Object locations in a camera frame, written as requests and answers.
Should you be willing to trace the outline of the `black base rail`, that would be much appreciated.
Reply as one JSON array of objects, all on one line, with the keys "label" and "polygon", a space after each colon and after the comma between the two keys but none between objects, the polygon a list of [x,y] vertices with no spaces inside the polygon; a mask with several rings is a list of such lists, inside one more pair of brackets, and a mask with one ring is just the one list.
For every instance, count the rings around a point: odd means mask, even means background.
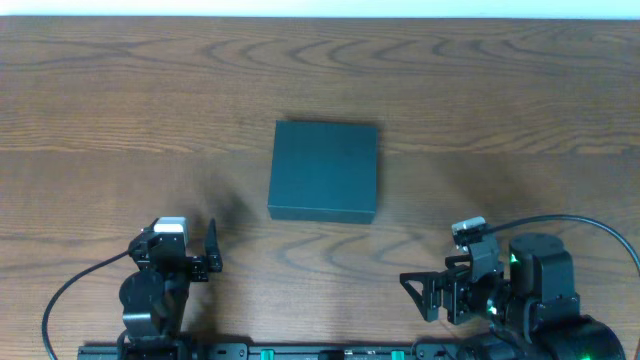
[{"label": "black base rail", "polygon": [[460,346],[454,343],[414,345],[247,345],[212,343],[169,345],[158,349],[82,346],[77,360],[455,360]]}]

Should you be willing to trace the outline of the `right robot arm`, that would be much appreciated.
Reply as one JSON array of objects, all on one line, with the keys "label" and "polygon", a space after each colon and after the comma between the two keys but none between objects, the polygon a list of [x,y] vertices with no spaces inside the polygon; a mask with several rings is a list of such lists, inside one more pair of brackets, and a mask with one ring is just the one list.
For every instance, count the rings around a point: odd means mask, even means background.
[{"label": "right robot arm", "polygon": [[454,240],[464,252],[446,258],[444,271],[403,273],[399,281],[428,322],[441,308],[454,325],[489,321],[489,333],[461,342],[457,358],[624,358],[615,333],[581,313],[573,260],[558,237],[516,237],[508,262],[500,261],[492,234],[458,233]]}]

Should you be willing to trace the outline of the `dark green box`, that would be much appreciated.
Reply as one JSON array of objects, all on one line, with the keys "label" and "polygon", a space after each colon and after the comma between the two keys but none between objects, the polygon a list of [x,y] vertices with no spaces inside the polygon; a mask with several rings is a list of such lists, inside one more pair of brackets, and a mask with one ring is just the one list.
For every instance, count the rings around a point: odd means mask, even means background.
[{"label": "dark green box", "polygon": [[274,220],[370,224],[377,210],[378,129],[279,121],[268,211]]}]

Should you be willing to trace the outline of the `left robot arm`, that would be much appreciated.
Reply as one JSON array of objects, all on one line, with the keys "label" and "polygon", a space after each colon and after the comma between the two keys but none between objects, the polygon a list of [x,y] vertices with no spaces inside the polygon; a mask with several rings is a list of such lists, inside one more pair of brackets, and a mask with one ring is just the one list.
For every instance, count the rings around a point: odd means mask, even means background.
[{"label": "left robot arm", "polygon": [[223,269],[214,220],[207,227],[203,255],[187,255],[188,242],[186,218],[160,217],[129,245],[128,255],[138,271],[121,285],[119,298],[127,336],[136,350],[181,346],[190,285],[206,282],[211,273]]}]

